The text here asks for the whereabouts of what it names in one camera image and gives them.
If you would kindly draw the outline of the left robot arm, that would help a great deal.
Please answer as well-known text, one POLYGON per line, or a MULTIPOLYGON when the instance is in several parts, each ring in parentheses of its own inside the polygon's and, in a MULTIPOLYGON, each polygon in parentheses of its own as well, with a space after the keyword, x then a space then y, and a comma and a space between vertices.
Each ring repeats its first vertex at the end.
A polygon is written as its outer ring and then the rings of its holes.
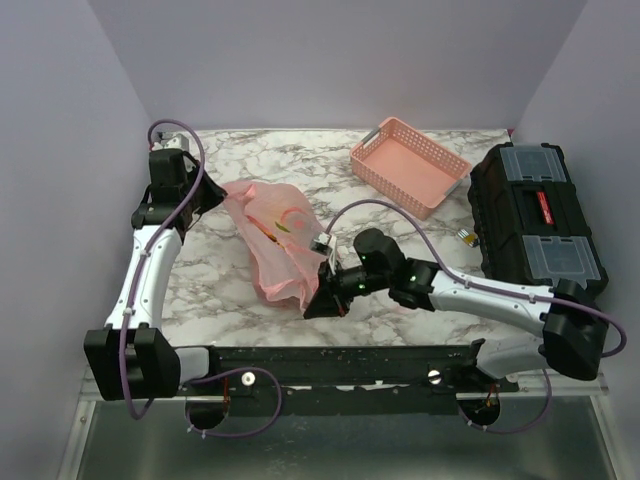
POLYGON ((84 352, 106 401, 173 397, 188 382, 201 395, 222 380, 205 347, 173 347, 162 333, 170 274, 196 215, 220 205, 225 190, 180 148, 149 154, 150 183, 132 214, 133 249, 118 300, 84 352))

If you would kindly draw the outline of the pink plastic bag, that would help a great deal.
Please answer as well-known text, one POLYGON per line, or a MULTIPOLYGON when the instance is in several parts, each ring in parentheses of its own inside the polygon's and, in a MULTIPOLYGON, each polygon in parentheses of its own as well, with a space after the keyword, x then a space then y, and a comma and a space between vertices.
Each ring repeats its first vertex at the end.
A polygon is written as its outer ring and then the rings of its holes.
POLYGON ((324 231, 307 197, 286 183, 240 180, 223 185, 223 205, 245 241, 252 283, 272 306, 305 311, 319 285, 325 256, 311 250, 324 231))

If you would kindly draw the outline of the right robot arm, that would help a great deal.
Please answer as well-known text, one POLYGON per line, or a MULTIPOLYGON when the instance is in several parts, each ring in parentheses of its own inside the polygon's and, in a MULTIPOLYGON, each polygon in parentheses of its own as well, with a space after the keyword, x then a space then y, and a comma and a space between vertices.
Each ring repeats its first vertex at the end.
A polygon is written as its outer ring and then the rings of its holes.
POLYGON ((360 266, 344 269, 335 244, 327 233, 311 242, 312 251, 326 259, 305 318, 343 317, 355 298, 385 290, 408 309, 465 313, 522 330, 520 336, 477 342, 475 357, 459 370, 471 391, 483 391, 510 374, 545 368, 574 380, 596 378, 608 325, 578 283, 562 279, 551 287, 474 277, 407 257, 395 240, 375 228, 361 231, 353 242, 360 266))

